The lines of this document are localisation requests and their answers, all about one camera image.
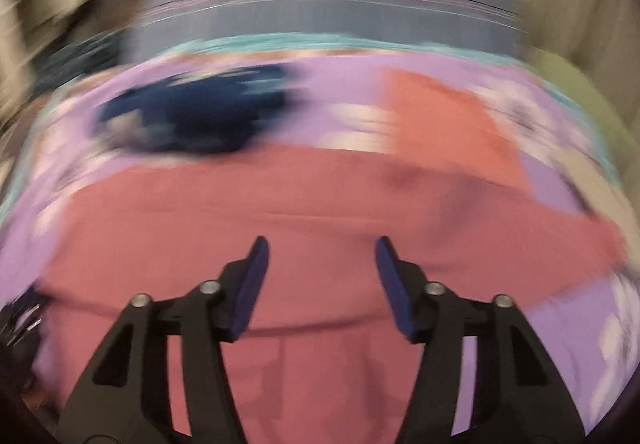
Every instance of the dark blue cloth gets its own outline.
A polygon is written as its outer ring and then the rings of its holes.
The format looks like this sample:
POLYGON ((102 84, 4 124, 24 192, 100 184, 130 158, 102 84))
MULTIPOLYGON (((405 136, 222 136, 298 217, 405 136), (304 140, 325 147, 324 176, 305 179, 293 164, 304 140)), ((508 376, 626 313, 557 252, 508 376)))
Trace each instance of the dark blue cloth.
POLYGON ((146 151, 219 153, 242 148, 287 105, 280 65, 263 65, 193 79, 174 76, 132 88, 102 108, 98 128, 139 111, 137 146, 146 151))

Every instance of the green cloth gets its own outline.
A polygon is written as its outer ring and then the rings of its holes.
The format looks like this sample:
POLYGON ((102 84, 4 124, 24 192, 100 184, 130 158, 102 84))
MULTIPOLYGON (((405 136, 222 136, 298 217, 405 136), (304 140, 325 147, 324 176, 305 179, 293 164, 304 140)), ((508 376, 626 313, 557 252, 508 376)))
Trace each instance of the green cloth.
POLYGON ((529 63, 534 72, 560 88, 591 117, 618 169, 623 170, 640 153, 640 145, 614 107, 579 68, 557 54, 540 49, 532 50, 529 63))

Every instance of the silver screw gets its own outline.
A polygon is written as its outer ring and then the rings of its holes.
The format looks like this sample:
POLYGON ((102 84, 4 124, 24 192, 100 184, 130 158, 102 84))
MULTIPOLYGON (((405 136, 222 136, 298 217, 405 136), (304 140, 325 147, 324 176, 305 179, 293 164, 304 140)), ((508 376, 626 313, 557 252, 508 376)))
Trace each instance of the silver screw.
POLYGON ((494 302, 498 307, 502 308, 513 307, 514 305, 513 298, 506 294, 498 294, 498 296, 495 297, 494 302))
POLYGON ((143 292, 141 292, 140 294, 136 294, 133 298, 131 298, 130 303, 134 307, 145 307, 149 305, 149 302, 151 302, 151 296, 149 296, 149 294, 144 294, 143 292))
POLYGON ((439 281, 430 281, 425 287, 424 291, 430 296, 440 296, 447 291, 447 288, 439 281))
POLYGON ((200 292, 203 294, 215 294, 219 290, 220 284, 216 280, 207 280, 200 284, 200 292))

